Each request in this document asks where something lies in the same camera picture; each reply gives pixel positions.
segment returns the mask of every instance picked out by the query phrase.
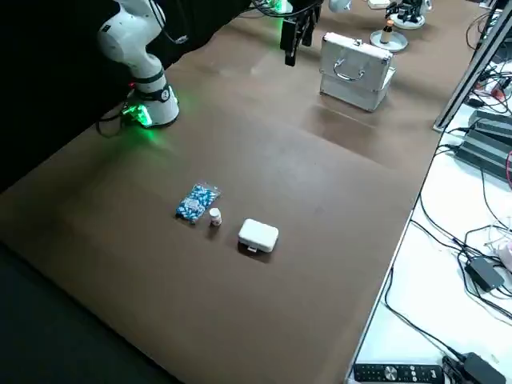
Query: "remote control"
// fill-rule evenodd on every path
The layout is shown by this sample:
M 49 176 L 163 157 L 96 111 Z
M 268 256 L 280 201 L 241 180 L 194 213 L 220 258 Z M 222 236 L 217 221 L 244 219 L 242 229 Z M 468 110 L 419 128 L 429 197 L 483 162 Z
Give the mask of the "remote control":
M 356 382 L 403 382 L 444 384 L 440 366 L 424 364 L 354 364 Z

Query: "blue snack bag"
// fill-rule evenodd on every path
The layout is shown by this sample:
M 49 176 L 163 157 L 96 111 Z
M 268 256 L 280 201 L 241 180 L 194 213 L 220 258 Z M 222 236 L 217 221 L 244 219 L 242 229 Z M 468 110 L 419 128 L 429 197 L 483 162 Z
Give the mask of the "blue snack bag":
M 176 216 L 194 224 L 220 194 L 221 192 L 216 186 L 210 186 L 203 182 L 198 183 L 179 203 L 176 208 Z

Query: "charger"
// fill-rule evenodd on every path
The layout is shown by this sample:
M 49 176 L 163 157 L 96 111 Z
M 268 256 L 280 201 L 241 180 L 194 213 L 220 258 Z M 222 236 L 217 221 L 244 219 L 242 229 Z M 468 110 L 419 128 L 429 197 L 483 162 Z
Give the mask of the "charger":
M 443 357 L 442 370 L 455 384 L 506 384 L 505 376 L 473 352 L 464 356 L 464 362 Z
M 505 279 L 494 270 L 491 264 L 484 258 L 473 258 L 466 265 L 466 272 L 484 292 L 491 292 L 493 289 L 502 286 Z

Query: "white desk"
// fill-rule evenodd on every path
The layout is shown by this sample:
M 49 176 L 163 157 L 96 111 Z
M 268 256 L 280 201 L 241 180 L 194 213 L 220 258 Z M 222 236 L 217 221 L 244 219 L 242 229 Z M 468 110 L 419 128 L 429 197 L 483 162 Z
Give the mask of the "white desk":
M 472 111 L 462 106 L 448 130 L 467 126 Z M 457 143 L 460 139 L 445 134 L 442 142 Z M 512 216 L 512 193 L 507 184 L 486 174 L 486 194 L 499 218 Z M 494 221 L 483 200 L 480 172 L 447 154 L 434 158 L 422 189 L 422 200 L 429 216 L 459 238 L 468 230 Z M 412 219 L 450 244 L 428 223 L 420 206 L 414 208 Z M 487 235 L 486 230 L 472 234 L 468 243 L 488 252 L 483 245 Z M 512 279 L 506 278 L 506 286 L 512 289 Z M 497 300 L 488 294 L 484 297 L 512 311 L 512 299 Z M 382 295 L 356 363 L 441 364 L 442 352 L 385 308 L 383 300 Z M 506 318 L 473 301 L 464 291 L 454 252 L 437 244 L 411 223 L 408 223 L 394 262 L 389 303 L 457 351 L 479 354 L 510 382 L 512 321 L 508 320 L 510 326 L 506 325 Z

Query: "case handle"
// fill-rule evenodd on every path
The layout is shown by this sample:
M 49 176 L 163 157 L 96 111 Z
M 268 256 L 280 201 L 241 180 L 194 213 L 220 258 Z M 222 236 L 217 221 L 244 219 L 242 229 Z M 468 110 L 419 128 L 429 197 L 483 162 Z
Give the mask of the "case handle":
M 351 78 L 350 76 L 347 76 L 346 74 L 340 74 L 338 72 L 338 68 L 343 64 L 344 61 L 345 61 L 344 58 L 339 58 L 334 63 L 333 71 L 336 74 L 336 76 L 338 76 L 339 78 L 345 80 L 346 82 L 356 82 L 357 80 L 361 80 L 361 78 L 365 75 L 365 71 L 364 70 L 359 70 L 359 76 L 357 78 Z

